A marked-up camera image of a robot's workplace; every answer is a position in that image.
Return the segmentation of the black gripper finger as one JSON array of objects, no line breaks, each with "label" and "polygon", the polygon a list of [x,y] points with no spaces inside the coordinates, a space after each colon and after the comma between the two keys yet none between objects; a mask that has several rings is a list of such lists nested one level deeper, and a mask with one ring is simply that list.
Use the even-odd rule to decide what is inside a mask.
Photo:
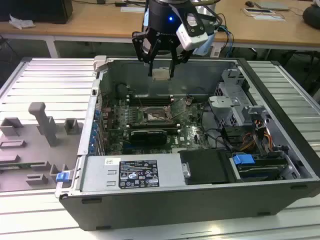
[{"label": "black gripper finger", "polygon": [[171,40],[169,42],[170,52],[171,52],[171,62],[169,66],[169,76],[173,77],[175,68],[179,64],[185,64],[188,62],[192,55],[192,50],[183,50],[180,55],[177,54],[177,45],[176,43]]},{"label": "black gripper finger", "polygon": [[148,76],[153,75],[153,62],[161,47],[161,39],[154,30],[134,31],[132,43],[140,62],[149,64]]}]

